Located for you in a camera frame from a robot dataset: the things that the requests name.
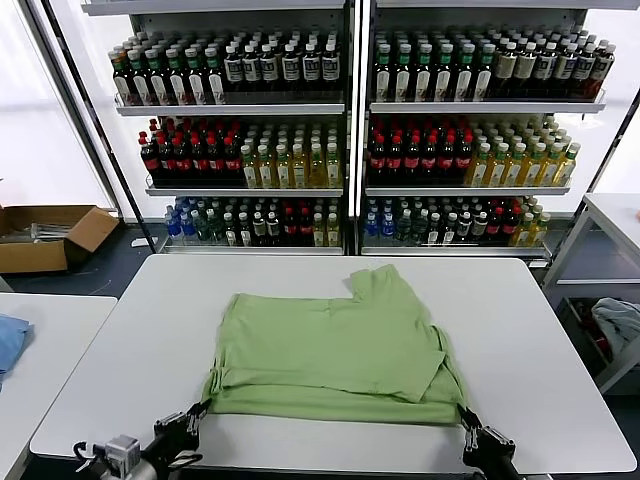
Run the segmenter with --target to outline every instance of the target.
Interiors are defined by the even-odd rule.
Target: dark bottle
[[[391,46],[383,43],[378,47],[378,61],[375,65],[376,102],[386,102],[389,94],[390,70],[389,53]]]
[[[369,175],[370,185],[382,185],[384,184],[384,167],[387,163],[387,154],[384,147],[384,137],[382,135],[376,136],[376,140],[369,157],[369,168],[367,174]]]
[[[428,43],[420,45],[416,80],[413,86],[415,102],[426,102],[433,97],[433,88],[431,85],[431,50],[432,46]]]
[[[557,60],[556,44],[553,42],[547,43],[544,51],[538,55],[538,60],[536,60],[536,65],[533,68],[532,87],[537,91],[536,96],[541,97],[549,94],[549,83]]]
[[[404,183],[407,185],[419,183],[418,166],[420,164],[420,137],[418,135],[411,137],[411,143],[407,147],[403,163]]]
[[[507,43],[505,50],[498,55],[490,87],[492,97],[505,98],[507,96],[507,87],[513,76],[517,59],[516,44],[514,42]]]
[[[400,165],[402,164],[402,137],[393,137],[389,155],[387,155],[387,168],[385,171],[385,183],[388,185],[400,184]]]
[[[188,105],[189,93],[189,76],[182,66],[180,54],[175,48],[167,50],[167,59],[169,59],[169,81],[173,90],[173,98],[178,105]]]
[[[422,155],[420,156],[420,176],[422,183],[429,184],[434,181],[436,171],[436,158],[438,156],[438,148],[436,144],[436,136],[430,135],[425,143]]]
[[[440,62],[435,69],[434,102],[444,102],[447,98],[449,83],[451,80],[451,54],[453,45],[445,43],[440,47]]]
[[[240,91],[244,80],[242,59],[233,45],[227,47],[227,57],[224,59],[224,70],[227,74],[227,84],[232,92]]]
[[[218,51],[215,48],[207,48],[204,51],[207,59],[206,77],[209,82],[208,91],[211,92],[212,101],[216,105],[226,103],[224,98],[224,81],[220,60],[218,59]]]
[[[316,46],[307,43],[305,55],[302,57],[302,76],[305,90],[320,91],[320,70],[320,55],[316,51]]]
[[[496,209],[489,214],[487,219],[487,228],[485,235],[488,240],[497,240],[500,234],[500,225],[502,223],[502,207],[496,207]]]
[[[282,57],[282,77],[285,88],[289,91],[298,90],[300,87],[300,57],[291,44],[285,45],[285,54]]]
[[[460,65],[457,69],[456,79],[453,82],[453,101],[464,102],[467,98],[469,85],[471,84],[471,62],[473,61],[473,52],[476,46],[473,43],[466,43],[462,46],[462,55],[460,57]]]

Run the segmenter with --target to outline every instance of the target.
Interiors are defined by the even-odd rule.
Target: bottle label
[[[481,102],[487,94],[487,88],[489,87],[489,80],[491,79],[491,72],[480,72],[478,74],[478,80],[476,81],[476,88],[473,91],[473,101]]]
[[[262,187],[271,187],[271,167],[260,167],[260,176],[262,177]]]
[[[296,58],[282,57],[282,75],[288,82],[300,80],[300,61]]]
[[[444,102],[447,87],[449,86],[449,77],[451,77],[450,72],[444,71],[438,73],[436,77],[436,93],[433,97],[434,102]]]
[[[396,102],[404,102],[407,98],[407,87],[409,86],[409,72],[398,72],[396,78]]]
[[[140,76],[133,77],[133,83],[136,86],[136,90],[138,90],[138,95],[140,95],[140,100],[143,105],[151,105],[151,94],[149,93],[149,88],[147,87],[147,81]]]
[[[521,55],[516,62],[516,68],[513,71],[513,76],[520,80],[525,80],[531,77],[533,73],[533,67],[536,64],[536,57],[526,57]]]
[[[244,78],[247,82],[258,82],[262,79],[260,75],[260,61],[257,58],[245,58],[242,60],[244,67]]]
[[[338,169],[338,165],[327,165],[327,181],[329,183],[329,188],[337,188],[340,183],[339,180],[340,172]]]
[[[246,230],[242,230],[240,232],[240,236],[242,237],[242,244],[245,247],[250,247],[251,246],[251,232],[247,232]]]
[[[316,247],[324,247],[324,232],[313,232],[313,244]]]
[[[540,171],[540,165],[531,165],[529,167],[529,171],[527,175],[524,177],[524,181],[522,182],[523,187],[531,187],[533,186],[533,182],[538,176],[538,172]]]
[[[302,69],[304,79],[307,82],[315,82],[320,80],[320,58],[304,57],[302,59]]]
[[[497,187],[500,185],[502,172],[504,172],[504,165],[495,165],[493,167],[493,170],[491,171],[491,178],[489,178],[489,187]]]
[[[462,102],[467,96],[469,90],[469,82],[471,81],[471,72],[460,72],[458,75],[458,83],[456,84],[456,93],[453,97],[454,102]]]
[[[389,72],[378,72],[376,75],[376,102],[386,102],[389,91]]]
[[[156,92],[158,103],[163,106],[169,105],[169,96],[167,95],[167,89],[164,88],[164,80],[162,77],[159,77],[158,75],[152,76],[151,85],[153,86],[153,90]]]
[[[227,230],[227,242],[229,243],[230,247],[235,247],[236,246],[236,234],[235,232],[232,232],[230,230]]]
[[[189,75],[189,83],[191,84],[191,90],[193,90],[193,99],[198,105],[204,105],[204,87],[202,86],[202,79],[199,75]]]
[[[122,103],[125,105],[131,105],[131,92],[129,91],[129,85],[127,85],[127,81],[122,77],[115,77],[113,82],[116,84],[116,89],[120,94],[120,98],[122,99]]]
[[[444,238],[442,239],[443,245],[449,245],[453,241],[455,232],[444,232]]]
[[[296,188],[305,188],[304,185],[304,167],[293,167],[293,176],[296,180]]]
[[[216,105],[223,105],[224,100],[224,88],[222,87],[222,78],[217,73],[209,75],[209,85],[211,85],[211,91],[213,92],[213,101]]]
[[[173,87],[173,93],[176,95],[176,101],[178,105],[186,105],[187,104],[187,93],[184,90],[184,85],[182,83],[182,77],[178,75],[171,75],[171,86]]]
[[[256,171],[253,167],[244,167],[244,177],[247,179],[248,188],[256,188],[258,182],[256,182]]]
[[[286,165],[278,167],[278,180],[280,180],[280,188],[289,188],[289,167]]]
[[[275,82],[278,80],[278,64],[275,57],[261,59],[260,68],[262,69],[262,78],[265,82]]]
[[[416,80],[416,97],[415,102],[426,102],[427,91],[429,89],[430,72],[419,72]]]
[[[230,83],[240,83],[244,80],[242,60],[225,60],[224,69],[227,72],[227,80]]]
[[[325,82],[335,82],[340,78],[340,62],[338,58],[322,59],[322,79]]]
[[[591,69],[593,69],[595,62],[595,57],[579,57],[576,62],[576,68],[574,68],[573,73],[571,74],[571,78],[574,80],[586,80],[589,78],[589,74],[591,73]]]
[[[472,187],[479,187],[482,185],[482,179],[484,178],[484,172],[486,170],[486,165],[476,165],[476,168],[473,171],[473,178],[471,179]]]
[[[518,173],[520,173],[520,165],[511,165],[507,172],[507,177],[504,179],[504,186],[513,187],[516,184]]]

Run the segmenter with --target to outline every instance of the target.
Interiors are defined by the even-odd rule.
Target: bottle
[[[532,187],[535,185],[546,149],[547,145],[542,142],[538,142],[533,146],[533,152],[525,159],[520,169],[520,175],[516,181],[519,187]]]
[[[222,68],[218,59],[218,51],[215,48],[206,48],[204,51],[207,59],[206,78],[209,80],[209,89],[211,91],[213,102],[216,105],[226,103],[224,96],[224,86],[222,81]]]
[[[529,232],[529,246],[541,247],[543,245],[544,237],[547,235],[547,228],[551,220],[551,215],[547,212],[540,214],[540,218],[535,226],[531,227]]]
[[[313,246],[324,247],[324,223],[319,212],[313,215]]]
[[[576,157],[580,151],[579,143],[572,143],[564,154],[564,161],[560,164],[556,176],[553,177],[554,187],[564,187],[567,185],[571,173],[576,168]]]
[[[514,42],[508,42],[505,50],[498,54],[498,60],[493,72],[493,82],[490,87],[492,97],[506,97],[506,89],[511,83],[511,77],[513,76],[517,59],[516,44]]]
[[[465,243],[468,240],[470,229],[471,214],[469,212],[462,212],[458,218],[458,227],[456,228],[456,243]]]
[[[400,45],[398,54],[398,64],[395,71],[395,101],[404,102],[407,98],[409,88],[409,57],[411,55],[411,45],[403,43]]]
[[[547,155],[547,158],[540,167],[540,172],[535,179],[534,185],[537,187],[550,187],[553,183],[556,171],[560,166],[560,155],[562,155],[562,143],[554,143]]]
[[[451,54],[453,53],[453,45],[445,43],[440,48],[440,63],[435,69],[435,92],[434,102],[444,102],[449,90],[449,80],[451,78]]]
[[[533,214],[529,212],[525,213],[522,218],[522,223],[518,225],[518,227],[513,232],[513,235],[511,235],[511,238],[509,239],[510,247],[527,246],[527,244],[529,243],[529,235],[531,234],[529,230],[531,229],[532,221]]]
[[[389,53],[391,46],[384,43],[378,48],[378,61],[375,65],[376,102],[386,102],[389,92]]]
[[[480,66],[474,74],[473,81],[473,101],[482,102],[487,95],[489,82],[491,81],[491,71],[493,70],[493,57],[496,52],[496,46],[487,43],[482,47],[482,56],[480,57]]]
[[[309,162],[309,187],[326,188],[327,167],[322,156],[322,146],[319,143],[311,145],[311,161]]]
[[[527,146],[524,143],[516,143],[513,153],[507,161],[504,173],[502,174],[500,185],[504,187],[515,187],[516,180],[518,179],[518,175],[522,169],[522,161],[524,160],[524,152],[526,149]]]
[[[462,57],[460,66],[458,67],[458,76],[455,82],[455,90],[453,95],[454,102],[463,102],[467,98],[469,85],[471,83],[471,62],[473,61],[473,52],[476,47],[473,43],[466,43],[462,46]]]
[[[482,186],[482,180],[488,167],[489,150],[491,150],[491,145],[486,142],[480,144],[471,165],[467,169],[467,175],[464,182],[465,185],[474,188]]]
[[[416,72],[416,83],[413,88],[415,91],[415,102],[426,102],[431,99],[431,50],[432,46],[428,43],[420,45],[420,55],[418,57],[418,69]]]
[[[458,222],[458,214],[451,212],[447,216],[447,223],[444,227],[444,235],[442,237],[442,245],[451,245],[453,237],[456,234],[456,224]]]

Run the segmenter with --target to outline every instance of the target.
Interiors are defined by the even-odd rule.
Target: table leg
[[[564,242],[564,245],[560,248],[560,253],[551,264],[551,268],[542,280],[542,291],[548,297],[550,290],[556,285],[564,269],[569,261],[576,253],[577,247],[580,245],[584,237],[589,233],[593,225],[593,219],[589,215],[589,210],[582,212],[582,215],[578,218],[578,221],[571,229],[571,233]]]

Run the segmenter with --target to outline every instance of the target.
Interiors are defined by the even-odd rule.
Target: store shelf
[[[151,197],[342,197],[341,188],[156,188],[146,190]]]
[[[371,197],[518,197],[522,195],[564,195],[569,191],[565,187],[367,187],[365,193]]]
[[[212,255],[342,255],[342,247],[225,247],[215,245],[167,245],[162,253],[204,253]]]
[[[287,103],[282,105],[173,105],[116,107],[123,117],[206,115],[339,115],[344,103]]]
[[[339,0],[111,0],[82,5],[89,16],[141,15],[149,13],[193,13],[260,10],[341,9]]]
[[[548,260],[546,248],[474,247],[362,247],[362,255],[381,257],[516,257]]]
[[[593,102],[374,102],[371,113],[598,113],[601,90]]]
[[[638,0],[378,0],[378,8],[575,8],[636,10]]]

